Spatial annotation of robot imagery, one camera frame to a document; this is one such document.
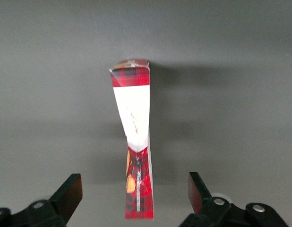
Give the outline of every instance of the gray wall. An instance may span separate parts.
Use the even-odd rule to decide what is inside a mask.
[[[124,221],[126,139],[108,69],[151,62],[155,220]],[[68,226],[178,226],[188,171],[292,226],[292,1],[0,1],[0,207],[71,173]]]

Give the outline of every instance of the clamp jaw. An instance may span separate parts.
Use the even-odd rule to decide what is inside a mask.
[[[65,227],[82,199],[80,174],[72,174],[49,200],[39,200],[11,215],[0,208],[0,227]]]
[[[212,197],[197,172],[189,173],[189,198],[194,210],[179,227],[288,227],[268,205],[249,203],[246,210]]]

